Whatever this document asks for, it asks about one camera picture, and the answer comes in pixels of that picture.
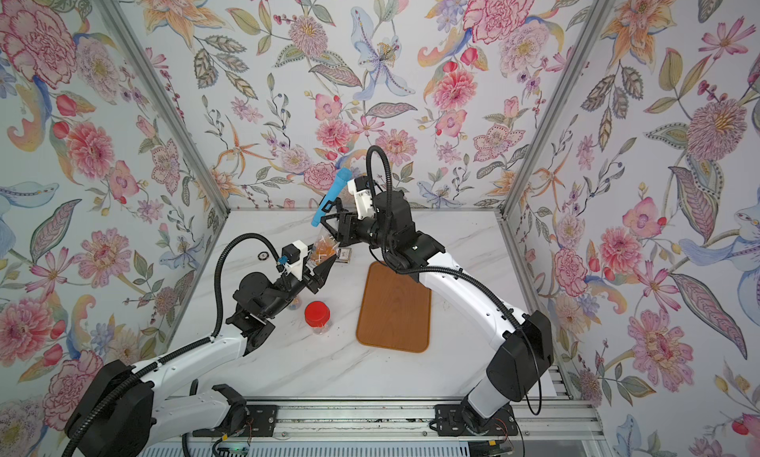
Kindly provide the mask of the clear jar with candies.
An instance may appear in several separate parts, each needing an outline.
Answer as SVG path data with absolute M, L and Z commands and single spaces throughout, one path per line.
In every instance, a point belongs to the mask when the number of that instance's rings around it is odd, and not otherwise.
M 338 243 L 328 235 L 319 237 L 313 244 L 310 261 L 314 265 L 320 265 L 328 259 L 334 258 L 338 263 L 350 263 L 352 250 L 348 247 L 340 247 Z

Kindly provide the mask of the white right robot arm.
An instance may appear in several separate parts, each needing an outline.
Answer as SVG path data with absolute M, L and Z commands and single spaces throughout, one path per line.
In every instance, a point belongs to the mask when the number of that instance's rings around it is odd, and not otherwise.
M 392 271 L 440 294 L 478 326 L 495 351 L 484 377 L 461 402 L 460 421 L 481 433 L 498 411 L 540 390 L 553 363 L 548 317 L 513 307 L 468 274 L 439 241 L 417 229 L 402 193 L 361 190 L 353 197 L 356 208 L 350 211 L 338 194 L 327 194 L 313 224 L 342 247 L 365 243 L 379 250 Z

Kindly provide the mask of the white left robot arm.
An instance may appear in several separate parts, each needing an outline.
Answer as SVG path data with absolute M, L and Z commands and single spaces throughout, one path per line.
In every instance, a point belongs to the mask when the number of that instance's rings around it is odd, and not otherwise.
M 115 360 L 93 379 L 65 425 L 66 456 L 137 456 L 145 448 L 208 429 L 234 434 L 251 419 L 247 399 L 222 383 L 192 396 L 175 392 L 258 350 L 274 326 L 236 308 L 217 336 L 207 336 L 134 365 Z

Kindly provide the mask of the small clear jar of candies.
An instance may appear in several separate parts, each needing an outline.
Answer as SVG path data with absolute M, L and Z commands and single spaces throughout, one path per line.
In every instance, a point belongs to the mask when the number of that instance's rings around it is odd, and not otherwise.
M 297 311 L 302 307 L 302 301 L 300 298 L 294 299 L 288 306 L 288 309 L 291 311 Z

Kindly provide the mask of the red lidded plastic jar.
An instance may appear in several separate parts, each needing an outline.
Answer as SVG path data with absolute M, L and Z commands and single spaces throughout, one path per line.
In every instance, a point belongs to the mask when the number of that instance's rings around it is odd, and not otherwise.
M 332 313 L 327 304 L 314 301 L 306 306 L 304 318 L 315 334 L 324 334 L 330 328 Z

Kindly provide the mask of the blue microphone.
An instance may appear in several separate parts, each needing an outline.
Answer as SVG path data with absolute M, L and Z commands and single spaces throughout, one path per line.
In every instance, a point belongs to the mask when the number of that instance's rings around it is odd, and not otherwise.
M 348 185 L 350 180 L 352 180 L 352 172 L 349 169 L 342 168 L 338 171 L 332 186 L 323 197 L 318 210 L 312 219 L 311 225 L 314 228 L 320 227 L 322 218 L 332 209 L 334 203 L 336 203 L 336 199 L 340 197 L 340 193 L 346 188 L 346 185 Z

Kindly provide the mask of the brown wooden tray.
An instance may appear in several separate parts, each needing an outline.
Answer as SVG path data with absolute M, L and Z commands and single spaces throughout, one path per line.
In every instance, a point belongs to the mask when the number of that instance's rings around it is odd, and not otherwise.
M 359 343 L 423 353 L 431 334 L 431 290 L 387 266 L 370 265 L 356 328 Z

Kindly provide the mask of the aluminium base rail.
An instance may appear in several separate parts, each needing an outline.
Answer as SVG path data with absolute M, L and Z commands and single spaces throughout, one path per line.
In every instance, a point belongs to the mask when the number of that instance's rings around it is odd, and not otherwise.
M 148 456 L 609 456 L 596 412 L 551 398 L 533 415 L 506 405 L 469 427 L 457 401 L 267 400 L 231 434 L 201 429 Z

